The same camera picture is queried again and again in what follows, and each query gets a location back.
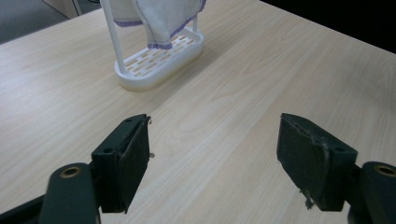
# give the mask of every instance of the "wooden table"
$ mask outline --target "wooden table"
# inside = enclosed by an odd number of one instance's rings
[[[396,164],[396,55],[257,0],[208,1],[203,54],[151,91],[117,82],[102,10],[0,46],[0,212],[147,113],[156,157],[130,207],[103,223],[347,223],[307,210],[276,159],[280,114],[311,119]],[[119,29],[132,54],[143,27]]]

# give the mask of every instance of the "brass screw hole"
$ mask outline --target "brass screw hole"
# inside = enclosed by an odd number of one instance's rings
[[[387,175],[391,177],[396,177],[396,170],[384,165],[377,165],[375,167],[376,171],[379,172],[381,175]]]
[[[71,178],[78,175],[81,169],[77,166],[69,167],[61,172],[61,178]]]

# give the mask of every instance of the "towel holder frame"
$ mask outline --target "towel holder frame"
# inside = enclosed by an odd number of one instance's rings
[[[171,49],[145,48],[124,59],[109,1],[100,0],[116,54],[114,69],[124,89],[128,91],[149,90],[202,52],[204,35],[198,30],[196,16],[192,20],[192,27],[186,26],[175,35]]]

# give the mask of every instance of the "purple trim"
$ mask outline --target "purple trim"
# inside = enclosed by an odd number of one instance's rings
[[[143,25],[142,21],[114,21],[120,27]]]
[[[199,10],[200,12],[201,12],[202,10],[204,10],[205,5],[206,5],[206,0],[203,0],[203,1],[202,1],[202,4],[201,4],[201,10]]]
[[[161,45],[161,44],[148,44],[148,49],[171,49],[172,48],[172,43],[167,44],[167,45]]]

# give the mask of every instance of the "white towel rack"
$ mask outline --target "white towel rack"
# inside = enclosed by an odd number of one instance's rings
[[[204,47],[204,35],[197,29],[197,17],[192,27],[185,27],[175,35],[172,48],[142,49],[123,59],[120,41],[116,30],[111,0],[101,0],[108,30],[116,53],[115,71],[121,86],[128,91],[145,91],[165,80],[178,68],[195,59]]]

